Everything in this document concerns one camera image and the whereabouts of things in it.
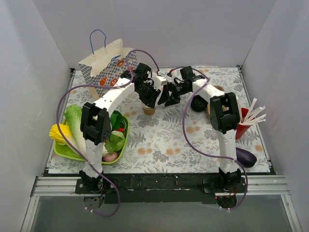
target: green basket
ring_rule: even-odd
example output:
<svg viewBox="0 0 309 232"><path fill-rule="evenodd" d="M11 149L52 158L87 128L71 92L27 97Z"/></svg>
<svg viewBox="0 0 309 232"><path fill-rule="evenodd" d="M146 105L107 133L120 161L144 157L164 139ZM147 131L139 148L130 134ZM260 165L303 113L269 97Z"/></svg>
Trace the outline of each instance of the green basket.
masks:
<svg viewBox="0 0 309 232"><path fill-rule="evenodd" d="M125 136L125 144L124 147L122 148L119 156L117 159L115 159L112 162L104 162L102 161L102 164L112 164L112 163L116 163L122 156L122 153L125 150L126 147L126 143L127 143L127 139L128 139L128 135L129 135L129 131L130 131L130 121L129 119L122 115L122 125L125 126L125 131L124 131L124 136ZM54 152L59 155L59 156L63 156L65 158L69 158L69 159L74 159L74 160L79 160L79 161L85 161L80 155L76 154L70 147L68 147L67 145L60 145L58 142L55 142L54 145Z"/></svg>

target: leaf pattern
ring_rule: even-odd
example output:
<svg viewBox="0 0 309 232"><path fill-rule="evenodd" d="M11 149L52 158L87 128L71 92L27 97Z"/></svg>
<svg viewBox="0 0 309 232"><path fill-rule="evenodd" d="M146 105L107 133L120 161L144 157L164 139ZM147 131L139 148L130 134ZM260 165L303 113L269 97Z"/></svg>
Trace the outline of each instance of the leaf pattern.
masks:
<svg viewBox="0 0 309 232"><path fill-rule="evenodd" d="M249 108L242 80L237 68L196 67L204 72L212 85L222 86L226 92L234 92L242 107ZM170 69L162 69L166 76ZM180 77L179 70L174 75ZM85 84L80 71L76 71L72 86ZM205 157L187 144L182 131L183 110L192 94L181 96L177 105L156 107L155 114L143 113L137 93L129 95L116 110L130 120L130 132L126 149L121 159L112 165L104 165L105 173L206 173L218 172L220 159ZM94 102L88 88L73 90L68 98L68 105L82 107L85 102ZM196 113L188 108L185 128L189 141L200 151L211 155L220 155L216 131L205 112ZM250 127L236 146L246 149L257 157L254 167L248 172L269 172L264 151L256 150L262 143L256 127ZM84 162L53 155L50 174L77 174L84 168Z"/></svg>

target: eggplant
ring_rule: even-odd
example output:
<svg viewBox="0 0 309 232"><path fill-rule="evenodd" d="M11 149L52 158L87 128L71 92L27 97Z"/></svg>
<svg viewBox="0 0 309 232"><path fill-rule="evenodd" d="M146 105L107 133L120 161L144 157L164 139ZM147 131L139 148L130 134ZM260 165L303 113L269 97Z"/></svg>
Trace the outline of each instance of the eggplant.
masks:
<svg viewBox="0 0 309 232"><path fill-rule="evenodd" d="M251 168L255 165L257 158L250 151L236 147L237 161L245 168Z"/></svg>

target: red cup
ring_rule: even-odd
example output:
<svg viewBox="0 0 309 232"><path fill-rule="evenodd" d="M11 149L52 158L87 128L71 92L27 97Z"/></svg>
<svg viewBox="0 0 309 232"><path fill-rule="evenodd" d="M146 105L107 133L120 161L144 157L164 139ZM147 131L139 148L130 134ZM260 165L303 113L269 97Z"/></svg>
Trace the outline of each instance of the red cup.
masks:
<svg viewBox="0 0 309 232"><path fill-rule="evenodd" d="M242 118L244 118L247 115L248 111L249 110L247 108L241 109ZM247 129L249 129L249 127L250 126L243 126L243 125L238 124L235 139L240 139L242 135L247 131Z"/></svg>

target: white wall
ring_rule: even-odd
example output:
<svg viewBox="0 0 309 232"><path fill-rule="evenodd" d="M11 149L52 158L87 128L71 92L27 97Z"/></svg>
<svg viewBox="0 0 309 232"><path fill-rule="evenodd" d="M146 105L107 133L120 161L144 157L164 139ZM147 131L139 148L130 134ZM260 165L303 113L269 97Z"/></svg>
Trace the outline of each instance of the white wall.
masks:
<svg viewBox="0 0 309 232"><path fill-rule="evenodd" d="M67 64L79 69L94 29L147 50L161 67L243 64L276 0L33 1ZM93 38L103 46L99 32Z"/></svg>
<svg viewBox="0 0 309 232"><path fill-rule="evenodd" d="M250 97L274 167L285 174L303 231L309 231L309 1L277 0L244 63Z"/></svg>
<svg viewBox="0 0 309 232"><path fill-rule="evenodd" d="M70 70L31 0L0 0L0 231L19 231Z"/></svg>

